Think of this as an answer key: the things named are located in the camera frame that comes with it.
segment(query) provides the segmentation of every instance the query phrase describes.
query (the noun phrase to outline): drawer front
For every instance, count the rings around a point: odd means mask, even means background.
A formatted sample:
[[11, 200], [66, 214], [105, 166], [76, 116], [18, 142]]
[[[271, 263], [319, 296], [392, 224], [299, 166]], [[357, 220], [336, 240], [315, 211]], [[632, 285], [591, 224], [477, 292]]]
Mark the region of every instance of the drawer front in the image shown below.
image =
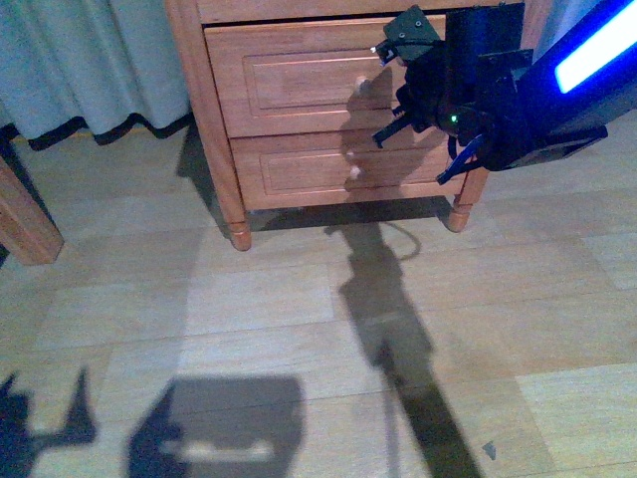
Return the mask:
[[246, 0], [237, 6], [233, 0], [197, 0], [201, 23], [230, 23], [281, 18], [330, 17], [401, 12], [417, 3], [424, 10], [465, 8], [474, 5], [498, 5], [500, 0]]
[[446, 136], [404, 130], [376, 148], [373, 130], [232, 139], [247, 209], [269, 209], [460, 192], [464, 176], [444, 186]]
[[[206, 29], [230, 137], [380, 128], [405, 69], [369, 51], [390, 18]], [[430, 17], [443, 34], [444, 17]]]

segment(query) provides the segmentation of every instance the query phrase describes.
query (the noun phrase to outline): wooden table leg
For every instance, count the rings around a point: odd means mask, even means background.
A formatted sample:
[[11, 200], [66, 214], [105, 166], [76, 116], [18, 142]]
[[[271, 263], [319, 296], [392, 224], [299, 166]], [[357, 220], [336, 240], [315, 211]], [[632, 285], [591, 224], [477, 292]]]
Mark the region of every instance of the wooden table leg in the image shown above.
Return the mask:
[[250, 227], [208, 60], [197, 2], [164, 2], [221, 212], [230, 229], [232, 245], [240, 251], [247, 251], [251, 246]]
[[462, 190], [456, 195], [453, 208], [449, 213], [447, 229], [452, 232], [462, 232], [469, 221], [471, 208], [480, 200], [487, 177], [489, 177], [489, 171], [484, 167], [467, 173]]
[[0, 243], [25, 266], [55, 262], [64, 239], [0, 158]]

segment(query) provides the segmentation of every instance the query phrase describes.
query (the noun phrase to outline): wooden nightstand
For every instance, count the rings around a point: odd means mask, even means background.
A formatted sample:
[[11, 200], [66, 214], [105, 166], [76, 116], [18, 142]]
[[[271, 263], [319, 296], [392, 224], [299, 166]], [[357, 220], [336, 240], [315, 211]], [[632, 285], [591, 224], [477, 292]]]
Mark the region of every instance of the wooden nightstand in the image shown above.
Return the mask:
[[[498, 1], [481, 1], [497, 4]], [[369, 48], [413, 0], [166, 0], [194, 114], [224, 218], [239, 250], [246, 209], [455, 195], [460, 232], [482, 193], [477, 169], [444, 186], [446, 136], [410, 128], [377, 149], [404, 82]], [[425, 10], [474, 0], [421, 2]], [[429, 17], [444, 38], [443, 15]]]

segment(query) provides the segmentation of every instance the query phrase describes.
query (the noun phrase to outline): gray curtain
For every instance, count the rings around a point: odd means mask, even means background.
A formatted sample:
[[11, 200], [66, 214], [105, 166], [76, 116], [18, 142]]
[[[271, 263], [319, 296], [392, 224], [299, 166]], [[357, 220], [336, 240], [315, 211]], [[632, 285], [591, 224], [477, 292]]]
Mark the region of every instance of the gray curtain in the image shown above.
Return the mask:
[[188, 112], [162, 0], [0, 0], [0, 126], [31, 139], [83, 117], [102, 134]]
[[537, 59], [584, 18], [600, 0], [553, 0], [534, 57]]

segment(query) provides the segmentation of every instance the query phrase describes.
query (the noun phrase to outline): light strip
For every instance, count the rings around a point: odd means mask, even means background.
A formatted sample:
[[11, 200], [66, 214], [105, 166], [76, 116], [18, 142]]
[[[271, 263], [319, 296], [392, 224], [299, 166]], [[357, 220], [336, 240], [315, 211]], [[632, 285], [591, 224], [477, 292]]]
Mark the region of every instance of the light strip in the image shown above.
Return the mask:
[[562, 93], [568, 93], [637, 43], [637, 0], [615, 15], [555, 68]]

